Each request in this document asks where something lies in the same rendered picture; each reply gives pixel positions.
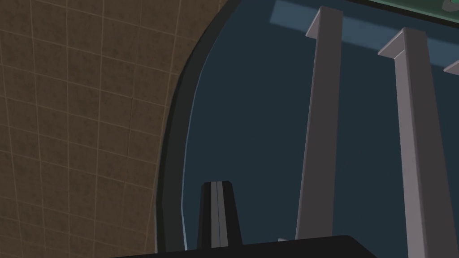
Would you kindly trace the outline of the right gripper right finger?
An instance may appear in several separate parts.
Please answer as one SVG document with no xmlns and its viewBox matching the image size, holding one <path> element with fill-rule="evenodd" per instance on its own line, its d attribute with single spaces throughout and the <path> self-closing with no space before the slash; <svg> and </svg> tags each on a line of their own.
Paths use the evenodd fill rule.
<svg viewBox="0 0 459 258">
<path fill-rule="evenodd" d="M 217 182 L 217 204 L 219 246 L 242 246 L 234 189 L 230 181 Z"/>
</svg>

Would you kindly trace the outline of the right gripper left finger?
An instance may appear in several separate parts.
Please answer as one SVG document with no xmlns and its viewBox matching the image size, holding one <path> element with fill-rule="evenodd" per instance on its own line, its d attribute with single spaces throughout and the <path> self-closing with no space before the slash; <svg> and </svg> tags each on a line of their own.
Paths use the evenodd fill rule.
<svg viewBox="0 0 459 258">
<path fill-rule="evenodd" d="M 198 249 L 217 246 L 217 183 L 205 182 L 200 192 Z"/>
</svg>

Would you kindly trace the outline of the dark blue round rug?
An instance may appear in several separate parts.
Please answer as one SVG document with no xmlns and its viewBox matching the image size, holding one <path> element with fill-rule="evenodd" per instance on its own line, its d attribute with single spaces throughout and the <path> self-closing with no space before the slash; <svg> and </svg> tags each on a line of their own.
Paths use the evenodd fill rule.
<svg viewBox="0 0 459 258">
<path fill-rule="evenodd" d="M 156 199 L 157 252 L 193 250 L 201 187 L 230 181 L 245 245 L 294 240 L 321 6 L 343 12 L 333 235 L 408 258 L 394 60 L 402 28 L 426 33 L 453 231 L 459 245 L 459 24 L 368 0 L 228 0 L 173 94 Z"/>
</svg>

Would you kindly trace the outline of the green flat board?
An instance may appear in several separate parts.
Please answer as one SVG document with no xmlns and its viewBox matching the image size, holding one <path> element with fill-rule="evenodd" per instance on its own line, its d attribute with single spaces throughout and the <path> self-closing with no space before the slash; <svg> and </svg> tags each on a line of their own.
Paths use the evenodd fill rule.
<svg viewBox="0 0 459 258">
<path fill-rule="evenodd" d="M 459 23 L 459 0 L 369 0 L 379 4 Z"/>
</svg>

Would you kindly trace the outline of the grey square post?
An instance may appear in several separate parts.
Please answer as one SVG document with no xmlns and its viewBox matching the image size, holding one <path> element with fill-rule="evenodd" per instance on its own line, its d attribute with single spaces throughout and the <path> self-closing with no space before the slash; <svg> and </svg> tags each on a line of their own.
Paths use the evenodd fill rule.
<svg viewBox="0 0 459 258">
<path fill-rule="evenodd" d="M 459 258 L 427 35 L 402 28 L 394 60 L 408 258 Z"/>
<path fill-rule="evenodd" d="M 449 66 L 445 67 L 444 72 L 458 75 L 459 76 L 459 60 L 455 61 L 454 63 L 450 64 Z"/>
<path fill-rule="evenodd" d="M 316 44 L 296 239 L 333 231 L 342 17 L 341 10 L 322 6 L 306 34 Z"/>
</svg>

